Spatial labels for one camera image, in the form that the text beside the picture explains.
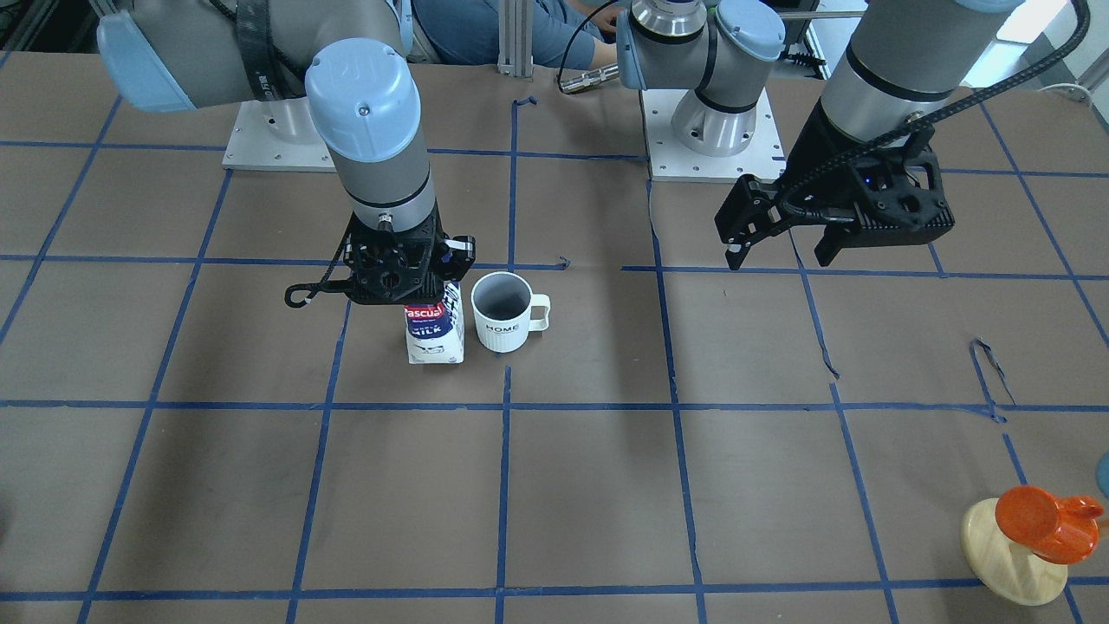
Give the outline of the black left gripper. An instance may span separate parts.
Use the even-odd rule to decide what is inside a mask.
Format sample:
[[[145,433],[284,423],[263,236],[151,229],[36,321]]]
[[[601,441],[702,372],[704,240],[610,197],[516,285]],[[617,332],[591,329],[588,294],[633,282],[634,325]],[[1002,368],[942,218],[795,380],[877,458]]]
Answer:
[[[755,175],[741,175],[714,217],[731,272],[754,244],[800,225],[824,224],[814,248],[821,268],[857,246],[927,244],[953,229],[932,127],[906,145],[881,147],[787,193]]]

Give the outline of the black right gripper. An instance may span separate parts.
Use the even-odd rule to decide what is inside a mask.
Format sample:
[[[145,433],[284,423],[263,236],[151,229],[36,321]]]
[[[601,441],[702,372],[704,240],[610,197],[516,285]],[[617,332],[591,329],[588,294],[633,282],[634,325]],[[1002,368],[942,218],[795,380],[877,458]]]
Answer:
[[[475,238],[448,237],[437,208],[404,232],[375,231],[352,216],[343,244],[350,277],[336,282],[336,291],[363,305],[435,304],[475,259]]]

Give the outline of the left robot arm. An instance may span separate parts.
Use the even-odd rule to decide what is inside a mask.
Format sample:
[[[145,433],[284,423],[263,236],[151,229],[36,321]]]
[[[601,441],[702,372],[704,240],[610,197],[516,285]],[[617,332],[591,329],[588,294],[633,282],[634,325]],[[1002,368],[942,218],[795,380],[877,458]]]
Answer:
[[[932,123],[1015,8],[872,1],[779,178],[742,174],[718,209],[729,268],[797,226],[823,226],[814,252],[823,266],[840,250],[930,244],[950,232]],[[633,1],[615,29],[622,83],[685,91],[674,126],[701,153],[711,122],[751,127],[787,33],[761,1]]]

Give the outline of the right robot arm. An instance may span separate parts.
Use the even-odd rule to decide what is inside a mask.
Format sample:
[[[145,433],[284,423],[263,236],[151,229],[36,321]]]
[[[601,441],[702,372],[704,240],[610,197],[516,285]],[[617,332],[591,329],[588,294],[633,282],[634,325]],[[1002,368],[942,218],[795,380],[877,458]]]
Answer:
[[[346,279],[292,285],[363,305],[433,305],[475,260],[472,237],[444,233],[421,102],[395,1],[122,1],[96,47],[132,108],[181,112],[304,99],[353,213],[333,263]]]

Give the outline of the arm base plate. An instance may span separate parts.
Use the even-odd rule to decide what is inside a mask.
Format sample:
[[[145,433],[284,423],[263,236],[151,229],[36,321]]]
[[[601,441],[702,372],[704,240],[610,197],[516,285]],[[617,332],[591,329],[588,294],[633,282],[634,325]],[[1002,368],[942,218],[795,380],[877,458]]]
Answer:
[[[227,139],[223,166],[240,171],[333,172],[308,99],[246,101]]]
[[[745,174],[772,181],[787,166],[766,91],[737,115],[704,109],[682,88],[654,88],[640,99],[655,181],[734,183]]]

